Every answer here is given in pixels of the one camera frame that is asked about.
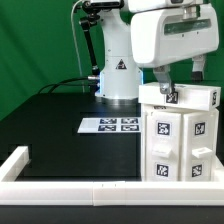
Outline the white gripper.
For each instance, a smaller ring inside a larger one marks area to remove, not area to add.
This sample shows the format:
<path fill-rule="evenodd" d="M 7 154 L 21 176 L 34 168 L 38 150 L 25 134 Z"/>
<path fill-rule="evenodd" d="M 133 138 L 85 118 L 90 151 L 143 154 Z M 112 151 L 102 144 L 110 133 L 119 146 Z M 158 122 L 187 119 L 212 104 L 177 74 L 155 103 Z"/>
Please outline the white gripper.
<path fill-rule="evenodd" d="M 154 68 L 160 92 L 171 94 L 175 89 L 166 64 L 192 58 L 191 79 L 204 80 L 206 56 L 202 54 L 215 51 L 219 44 L 216 12 L 211 4 L 205 4 L 195 19 L 184 20 L 181 8 L 135 14 L 131 43 L 134 61 L 140 67 Z"/>

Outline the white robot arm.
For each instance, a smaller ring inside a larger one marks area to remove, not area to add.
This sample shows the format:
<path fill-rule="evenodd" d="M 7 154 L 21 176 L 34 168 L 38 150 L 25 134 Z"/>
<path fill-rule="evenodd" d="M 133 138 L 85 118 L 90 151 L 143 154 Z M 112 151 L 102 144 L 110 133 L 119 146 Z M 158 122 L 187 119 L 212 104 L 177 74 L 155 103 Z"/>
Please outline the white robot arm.
<path fill-rule="evenodd" d="M 200 80 L 205 55 L 218 48 L 217 15 L 205 0 L 84 0 L 82 9 L 87 25 L 103 30 L 105 66 L 96 92 L 103 99 L 137 98 L 144 68 L 169 94 L 170 64 L 191 58 Z"/>

